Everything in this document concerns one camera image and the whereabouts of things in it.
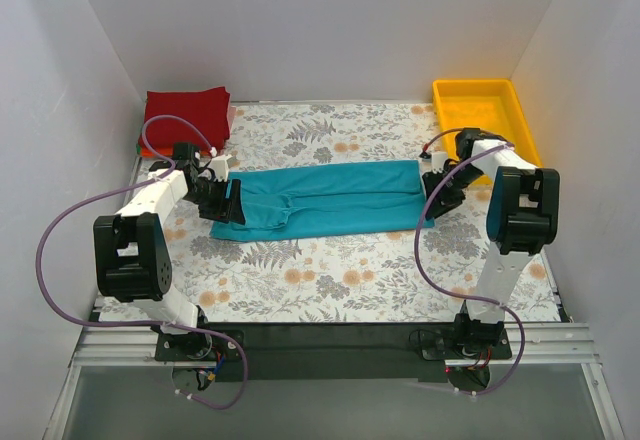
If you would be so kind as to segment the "teal t-shirt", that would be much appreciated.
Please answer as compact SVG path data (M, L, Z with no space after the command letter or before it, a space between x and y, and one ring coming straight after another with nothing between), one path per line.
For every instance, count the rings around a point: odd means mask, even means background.
M426 203L415 160L235 172L246 223L213 224L233 242L413 230Z

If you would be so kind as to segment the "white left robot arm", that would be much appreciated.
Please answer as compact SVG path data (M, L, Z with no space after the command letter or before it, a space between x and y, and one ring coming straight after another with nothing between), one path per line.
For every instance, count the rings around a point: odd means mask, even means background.
M202 328L206 315L173 285L164 222L185 200L196 205L204 219L245 223L241 182L229 178L233 157L216 149L210 155L202 162L196 145L175 144L169 160L151 165L149 183L129 203L113 215L98 217L93 225L100 293L144 312L167 347L192 359L207 356L213 339L210 334L179 328Z

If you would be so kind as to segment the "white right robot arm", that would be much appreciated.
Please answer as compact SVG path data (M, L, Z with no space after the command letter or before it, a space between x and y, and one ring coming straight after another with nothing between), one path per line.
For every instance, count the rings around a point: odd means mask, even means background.
M492 182L486 217L489 249L476 290L461 295L454 321L435 330L430 356L456 352L464 357L488 354L507 342L505 306L531 259L551 244L558 228L560 175L536 166L504 137L479 128L454 128L456 156L422 151L431 164L422 176L428 209L435 220L461 206L466 189L482 176Z

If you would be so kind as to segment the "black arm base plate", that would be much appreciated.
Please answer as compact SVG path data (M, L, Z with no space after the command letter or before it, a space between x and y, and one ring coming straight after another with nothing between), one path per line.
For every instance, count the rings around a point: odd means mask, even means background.
M210 323L220 336L159 334L155 360L204 366L222 358L219 382L417 379L443 382L448 360L507 360L502 323Z

